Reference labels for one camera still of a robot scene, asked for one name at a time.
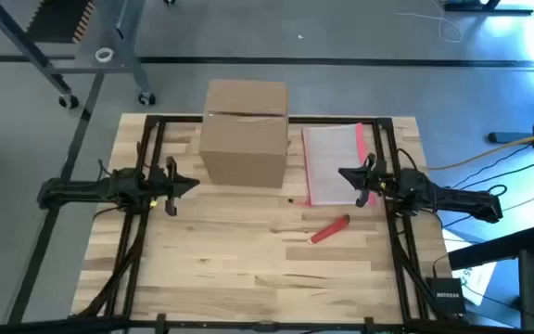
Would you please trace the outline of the black desk leg bar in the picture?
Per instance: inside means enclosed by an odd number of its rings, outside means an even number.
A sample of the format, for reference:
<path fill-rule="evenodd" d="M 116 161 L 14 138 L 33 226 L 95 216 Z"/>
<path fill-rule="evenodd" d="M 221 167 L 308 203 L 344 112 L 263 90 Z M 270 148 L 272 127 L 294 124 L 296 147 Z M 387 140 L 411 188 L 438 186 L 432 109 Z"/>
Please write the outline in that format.
<path fill-rule="evenodd" d="M 453 270 L 516 258 L 520 251 L 534 252 L 534 227 L 448 253 Z"/>

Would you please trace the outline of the grey metal wheeled cart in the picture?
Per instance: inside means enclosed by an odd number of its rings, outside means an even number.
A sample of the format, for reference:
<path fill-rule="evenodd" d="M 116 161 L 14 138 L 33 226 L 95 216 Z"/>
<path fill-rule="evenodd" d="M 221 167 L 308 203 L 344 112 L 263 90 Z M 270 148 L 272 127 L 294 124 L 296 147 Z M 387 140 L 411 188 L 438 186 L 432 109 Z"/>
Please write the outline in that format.
<path fill-rule="evenodd" d="M 79 100 L 64 80 L 65 74 L 105 75 L 112 72 L 129 73 L 138 89 L 137 100 L 143 106 L 156 104 L 149 81 L 135 52 L 135 42 L 145 0 L 93 0 L 95 11 L 90 18 L 83 39 L 76 44 L 78 52 L 68 67 L 58 67 L 52 58 L 37 46 L 0 3 L 0 32 L 18 49 L 58 91 L 58 103 L 66 109 L 74 109 Z M 108 63 L 98 63 L 95 52 L 102 47 L 115 51 Z"/>

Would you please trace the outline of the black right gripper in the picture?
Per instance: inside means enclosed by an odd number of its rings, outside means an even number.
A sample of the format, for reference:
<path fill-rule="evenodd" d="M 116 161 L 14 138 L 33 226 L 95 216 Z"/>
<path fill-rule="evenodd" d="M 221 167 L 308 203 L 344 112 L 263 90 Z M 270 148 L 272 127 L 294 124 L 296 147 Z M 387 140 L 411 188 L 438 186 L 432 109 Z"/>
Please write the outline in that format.
<path fill-rule="evenodd" d="M 355 201 L 357 207 L 363 207 L 368 202 L 370 174 L 370 186 L 373 192 L 388 200 L 402 201 L 399 180 L 393 173 L 387 171 L 387 165 L 384 161 L 376 161 L 375 154 L 369 154 L 362 166 L 339 168 L 338 173 L 359 192 Z"/>

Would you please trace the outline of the black network switch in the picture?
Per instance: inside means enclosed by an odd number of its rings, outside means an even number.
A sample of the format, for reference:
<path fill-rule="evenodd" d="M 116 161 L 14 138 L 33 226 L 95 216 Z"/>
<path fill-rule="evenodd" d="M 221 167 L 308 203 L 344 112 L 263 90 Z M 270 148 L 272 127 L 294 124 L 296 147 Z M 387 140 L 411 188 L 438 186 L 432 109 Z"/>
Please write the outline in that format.
<path fill-rule="evenodd" d="M 433 296 L 445 315 L 463 315 L 465 313 L 464 295 L 458 278 L 427 277 Z"/>

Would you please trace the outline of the black ribbed foam block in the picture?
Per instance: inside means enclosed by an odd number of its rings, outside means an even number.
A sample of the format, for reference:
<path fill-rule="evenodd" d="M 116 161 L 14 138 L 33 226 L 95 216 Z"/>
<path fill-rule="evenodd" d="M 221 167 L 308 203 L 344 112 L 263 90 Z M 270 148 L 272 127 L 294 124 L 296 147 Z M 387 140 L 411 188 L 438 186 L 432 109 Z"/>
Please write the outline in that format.
<path fill-rule="evenodd" d="M 94 11 L 93 0 L 41 0 L 26 33 L 37 43 L 78 44 Z"/>

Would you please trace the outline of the white paper sheet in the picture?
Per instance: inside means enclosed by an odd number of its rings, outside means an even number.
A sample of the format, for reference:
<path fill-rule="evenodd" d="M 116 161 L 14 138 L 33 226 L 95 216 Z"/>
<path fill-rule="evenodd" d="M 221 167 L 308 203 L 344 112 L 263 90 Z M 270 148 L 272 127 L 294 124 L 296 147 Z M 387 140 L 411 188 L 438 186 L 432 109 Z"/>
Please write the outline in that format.
<path fill-rule="evenodd" d="M 464 240 L 446 229 L 442 231 L 442 236 L 448 252 L 457 251 L 475 244 L 475 241 Z M 485 263 L 476 267 L 452 269 L 451 274 L 454 278 L 461 280 L 464 298 L 475 306 L 480 306 L 495 266 L 496 263 Z"/>

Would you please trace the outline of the brown cardboard box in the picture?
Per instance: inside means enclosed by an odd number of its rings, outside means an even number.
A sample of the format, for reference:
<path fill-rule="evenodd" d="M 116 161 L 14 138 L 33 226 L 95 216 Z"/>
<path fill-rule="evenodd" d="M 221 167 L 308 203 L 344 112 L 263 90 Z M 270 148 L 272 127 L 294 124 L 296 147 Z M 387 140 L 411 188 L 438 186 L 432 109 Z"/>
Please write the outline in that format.
<path fill-rule="evenodd" d="M 280 188 L 288 132 L 288 87 L 280 82 L 209 82 L 198 153 L 215 185 Z"/>

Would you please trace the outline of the pink-edged mesh zip pouch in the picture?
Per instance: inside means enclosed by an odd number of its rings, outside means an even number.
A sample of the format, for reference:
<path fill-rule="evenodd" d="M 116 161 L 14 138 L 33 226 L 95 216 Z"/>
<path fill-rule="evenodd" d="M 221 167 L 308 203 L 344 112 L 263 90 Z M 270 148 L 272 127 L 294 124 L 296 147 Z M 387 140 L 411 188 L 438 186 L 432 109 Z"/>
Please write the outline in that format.
<path fill-rule="evenodd" d="M 308 195 L 289 199 L 300 207 L 355 205 L 360 196 L 339 168 L 362 167 L 368 148 L 364 125 L 304 126 L 301 129 Z"/>

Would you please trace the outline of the black stand base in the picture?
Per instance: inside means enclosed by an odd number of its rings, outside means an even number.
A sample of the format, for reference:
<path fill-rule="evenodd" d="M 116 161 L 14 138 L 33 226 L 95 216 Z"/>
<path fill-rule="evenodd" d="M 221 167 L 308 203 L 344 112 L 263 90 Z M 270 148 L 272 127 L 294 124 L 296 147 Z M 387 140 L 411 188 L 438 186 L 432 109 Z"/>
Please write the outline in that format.
<path fill-rule="evenodd" d="M 441 8 L 446 12 L 461 12 L 504 16 L 529 16 L 534 13 L 530 7 L 502 6 L 502 0 L 446 0 Z"/>

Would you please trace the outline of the grey floor bar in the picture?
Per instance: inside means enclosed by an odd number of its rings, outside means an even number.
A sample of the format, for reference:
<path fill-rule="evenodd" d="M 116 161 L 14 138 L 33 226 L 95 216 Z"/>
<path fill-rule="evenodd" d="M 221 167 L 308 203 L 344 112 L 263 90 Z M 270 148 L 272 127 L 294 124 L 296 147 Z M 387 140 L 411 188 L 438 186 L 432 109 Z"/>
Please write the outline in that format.
<path fill-rule="evenodd" d="M 526 133 L 507 133 L 507 132 L 494 132 L 487 135 L 487 139 L 492 144 L 508 144 L 527 137 L 531 137 L 531 134 Z"/>

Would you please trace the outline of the black aluminium table frame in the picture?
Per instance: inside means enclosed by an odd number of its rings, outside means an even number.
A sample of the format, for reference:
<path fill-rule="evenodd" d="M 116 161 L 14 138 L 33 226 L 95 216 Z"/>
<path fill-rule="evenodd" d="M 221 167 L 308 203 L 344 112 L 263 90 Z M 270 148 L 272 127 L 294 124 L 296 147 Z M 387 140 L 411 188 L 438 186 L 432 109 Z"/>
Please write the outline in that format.
<path fill-rule="evenodd" d="M 121 242 L 145 235 L 139 264 L 119 285 L 115 313 L 135 320 L 356 324 L 429 317 L 406 271 L 392 259 L 391 224 L 381 200 L 311 206 L 301 130 L 308 119 L 126 114 L 113 169 L 173 157 L 198 185 L 127 223 L 104 208 L 94 220 L 72 311 L 110 278 Z"/>

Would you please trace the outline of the red box cutter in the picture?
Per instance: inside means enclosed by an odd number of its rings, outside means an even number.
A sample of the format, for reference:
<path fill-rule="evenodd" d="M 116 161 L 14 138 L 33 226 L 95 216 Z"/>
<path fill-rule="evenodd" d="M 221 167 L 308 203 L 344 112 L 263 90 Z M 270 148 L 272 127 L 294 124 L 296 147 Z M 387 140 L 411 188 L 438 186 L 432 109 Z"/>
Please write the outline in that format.
<path fill-rule="evenodd" d="M 350 216 L 348 214 L 345 214 L 343 216 L 338 217 L 332 224 L 324 227 L 314 235 L 312 235 L 308 242 L 310 244 L 317 244 L 331 236 L 333 236 L 335 233 L 347 228 L 350 224 Z"/>

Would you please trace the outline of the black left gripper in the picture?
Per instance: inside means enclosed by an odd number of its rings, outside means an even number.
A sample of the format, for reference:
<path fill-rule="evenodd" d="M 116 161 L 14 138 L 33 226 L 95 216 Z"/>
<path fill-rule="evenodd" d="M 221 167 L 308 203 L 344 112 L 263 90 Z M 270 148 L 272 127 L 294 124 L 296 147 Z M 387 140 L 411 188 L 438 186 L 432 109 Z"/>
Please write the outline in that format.
<path fill-rule="evenodd" d="M 173 156 L 166 158 L 167 173 L 157 164 L 151 165 L 148 176 L 148 189 L 151 192 L 151 198 L 158 201 L 159 197 L 165 196 L 164 204 L 166 206 L 166 213 L 169 216 L 177 215 L 177 208 L 174 201 L 179 199 L 189 190 L 196 187 L 200 181 L 195 178 L 182 176 L 177 172 L 177 163 Z M 171 180 L 173 184 L 171 193 L 166 194 L 167 184 Z"/>

